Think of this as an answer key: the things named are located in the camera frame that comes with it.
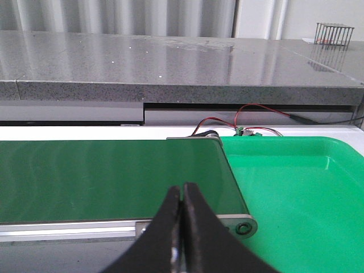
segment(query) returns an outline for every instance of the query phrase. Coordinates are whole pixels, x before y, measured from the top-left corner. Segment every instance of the white wall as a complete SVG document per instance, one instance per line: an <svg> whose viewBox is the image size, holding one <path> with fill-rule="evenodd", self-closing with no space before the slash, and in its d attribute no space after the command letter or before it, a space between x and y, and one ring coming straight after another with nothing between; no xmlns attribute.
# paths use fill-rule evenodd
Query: white wall
<svg viewBox="0 0 364 273"><path fill-rule="evenodd" d="M314 38L321 22L354 27L351 40L364 41L364 0L239 0L235 37L279 39L280 22L282 39Z"/></svg>

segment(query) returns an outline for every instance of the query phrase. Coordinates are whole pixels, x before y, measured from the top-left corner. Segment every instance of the green conveyor belt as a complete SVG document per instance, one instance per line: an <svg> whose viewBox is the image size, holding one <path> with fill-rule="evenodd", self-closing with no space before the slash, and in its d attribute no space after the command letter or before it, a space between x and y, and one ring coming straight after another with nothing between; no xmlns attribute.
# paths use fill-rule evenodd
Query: green conveyor belt
<svg viewBox="0 0 364 273"><path fill-rule="evenodd" d="M215 139L1 141L0 222L152 218L186 181L215 213L247 213Z"/></svg>

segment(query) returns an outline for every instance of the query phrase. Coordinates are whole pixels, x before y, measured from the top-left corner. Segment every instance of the black wire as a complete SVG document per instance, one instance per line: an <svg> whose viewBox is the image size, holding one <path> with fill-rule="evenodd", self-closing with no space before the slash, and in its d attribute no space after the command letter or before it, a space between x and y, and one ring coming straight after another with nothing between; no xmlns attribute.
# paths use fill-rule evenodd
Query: black wire
<svg viewBox="0 0 364 273"><path fill-rule="evenodd" d="M346 121L317 122L316 124L318 124L318 125L330 125L330 124L345 123L345 122L350 122L350 121L357 121L359 119L364 119L364 116L363 117L359 117L359 118L348 119Z"/></svg>

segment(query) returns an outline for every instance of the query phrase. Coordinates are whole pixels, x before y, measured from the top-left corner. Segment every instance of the red wire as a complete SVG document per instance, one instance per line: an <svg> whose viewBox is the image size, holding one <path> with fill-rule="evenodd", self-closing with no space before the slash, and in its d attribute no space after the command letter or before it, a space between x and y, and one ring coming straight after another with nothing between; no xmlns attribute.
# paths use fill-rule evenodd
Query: red wire
<svg viewBox="0 0 364 273"><path fill-rule="evenodd" d="M261 104L245 104L245 105L241 106L241 107L239 108L239 110L238 110L238 111L236 112L236 114L235 114L235 117L234 117L234 126L235 126L235 127L237 127L237 123L238 123L238 115L239 115L239 113L241 112L241 110L242 110L243 108L247 107L247 106L250 106L250 105L259 106L259 107L265 108L265 109L267 109L267 110L269 110L269 111L276 112L276 113L279 113L279 114L282 114L282 115L286 115L286 116L288 116L288 117L289 117L289 114L287 114L287 113L285 113L285 112L278 111L278 110L275 110L275 109L269 108L269 107L264 106L264 105L261 105Z"/></svg>
<svg viewBox="0 0 364 273"><path fill-rule="evenodd" d="M215 120L215 121L220 121L220 122L222 122L222 123L225 123L225 124L229 125L230 127L234 128L234 129L236 128L236 126L234 126L232 123L227 122L227 121L223 121L223 120L222 120L222 119L220 119L220 118L208 117L208 118L204 118L202 121L200 121L200 123L197 125L196 129L193 131L192 135L195 135L195 133L199 130L199 128L201 127L201 125L202 125L205 121L207 121L207 120L209 120L209 119L213 119L213 120Z"/></svg>

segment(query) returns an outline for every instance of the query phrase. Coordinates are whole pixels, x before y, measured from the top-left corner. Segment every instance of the gray speckled stone slab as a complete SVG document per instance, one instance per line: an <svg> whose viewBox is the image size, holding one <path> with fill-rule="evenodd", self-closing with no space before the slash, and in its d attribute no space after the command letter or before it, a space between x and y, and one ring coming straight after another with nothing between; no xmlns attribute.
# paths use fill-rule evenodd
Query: gray speckled stone slab
<svg viewBox="0 0 364 273"><path fill-rule="evenodd" d="M17 101L20 99L15 81L0 81L0 100Z"/></svg>
<svg viewBox="0 0 364 273"><path fill-rule="evenodd" d="M0 81L21 100L358 105L363 45L339 71L299 40L0 31Z"/></svg>
<svg viewBox="0 0 364 273"><path fill-rule="evenodd" d="M357 105L363 88L289 86L135 85L84 82L18 82L22 100L128 101L175 104Z"/></svg>

